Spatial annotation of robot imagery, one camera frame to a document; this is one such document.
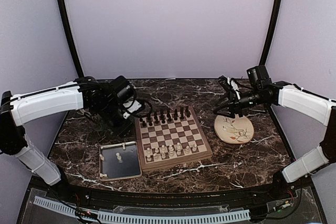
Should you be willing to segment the white chess knight piece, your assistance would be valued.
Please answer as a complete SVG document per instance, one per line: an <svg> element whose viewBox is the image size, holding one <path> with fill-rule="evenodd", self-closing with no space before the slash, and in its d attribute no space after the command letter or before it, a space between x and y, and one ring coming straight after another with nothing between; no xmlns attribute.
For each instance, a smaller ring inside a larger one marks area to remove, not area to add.
<svg viewBox="0 0 336 224"><path fill-rule="evenodd" d="M155 160L157 160L157 159L159 158L159 156L160 156L160 151L159 151L158 148L156 148L156 149L154 150L153 157L154 157Z"/></svg>

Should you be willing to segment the white chess pawn piece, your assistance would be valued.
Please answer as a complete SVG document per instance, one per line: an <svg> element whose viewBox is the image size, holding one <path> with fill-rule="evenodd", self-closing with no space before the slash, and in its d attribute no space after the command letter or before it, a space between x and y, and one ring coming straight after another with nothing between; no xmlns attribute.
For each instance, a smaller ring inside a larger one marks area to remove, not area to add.
<svg viewBox="0 0 336 224"><path fill-rule="evenodd" d="M166 146L165 145L161 146L160 153L161 153L161 158L166 159Z"/></svg>

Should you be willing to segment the white chess king piece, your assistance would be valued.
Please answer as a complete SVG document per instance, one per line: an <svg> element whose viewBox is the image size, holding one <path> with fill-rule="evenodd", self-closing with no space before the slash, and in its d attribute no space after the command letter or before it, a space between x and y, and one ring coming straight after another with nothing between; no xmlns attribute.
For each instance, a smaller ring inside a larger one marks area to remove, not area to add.
<svg viewBox="0 0 336 224"><path fill-rule="evenodd" d="M176 144L176 154L177 154L177 156L180 156L181 153L182 153L182 146L181 146L180 143L177 143Z"/></svg>

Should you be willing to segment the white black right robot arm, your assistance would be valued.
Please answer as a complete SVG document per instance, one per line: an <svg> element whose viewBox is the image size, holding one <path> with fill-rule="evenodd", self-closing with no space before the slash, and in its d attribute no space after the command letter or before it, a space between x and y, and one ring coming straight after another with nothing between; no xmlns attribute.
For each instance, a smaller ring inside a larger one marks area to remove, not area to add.
<svg viewBox="0 0 336 224"><path fill-rule="evenodd" d="M225 109L223 116L234 118L242 116L245 108L273 104L304 114L326 127L324 138L317 147L273 175L268 195L278 200L294 182L335 163L335 100L314 94L296 84L273 82L264 65L248 69L247 75L251 87L246 92L239 91L238 83L233 78L219 78L227 101L217 107L214 114L219 115L220 110Z"/></svg>

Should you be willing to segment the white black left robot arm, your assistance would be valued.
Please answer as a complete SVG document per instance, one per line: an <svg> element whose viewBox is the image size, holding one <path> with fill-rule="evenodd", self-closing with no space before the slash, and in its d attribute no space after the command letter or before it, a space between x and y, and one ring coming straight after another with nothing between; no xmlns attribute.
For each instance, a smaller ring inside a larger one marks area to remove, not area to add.
<svg viewBox="0 0 336 224"><path fill-rule="evenodd" d="M32 143L25 125L69 111L88 110L109 126L121 127L140 108L134 88L124 76L112 81L86 76L23 94L6 91L1 99L1 152L17 158L53 186L61 200L69 201L74 189L66 183L61 169Z"/></svg>

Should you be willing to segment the white chess queen piece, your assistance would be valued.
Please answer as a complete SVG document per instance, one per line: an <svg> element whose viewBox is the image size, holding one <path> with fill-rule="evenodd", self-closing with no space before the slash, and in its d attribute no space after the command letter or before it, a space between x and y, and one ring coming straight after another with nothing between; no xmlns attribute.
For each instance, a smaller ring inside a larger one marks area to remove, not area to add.
<svg viewBox="0 0 336 224"><path fill-rule="evenodd" d="M175 154L175 149L174 149L173 145L170 145L168 150L169 150L169 157L173 158L174 154Z"/></svg>

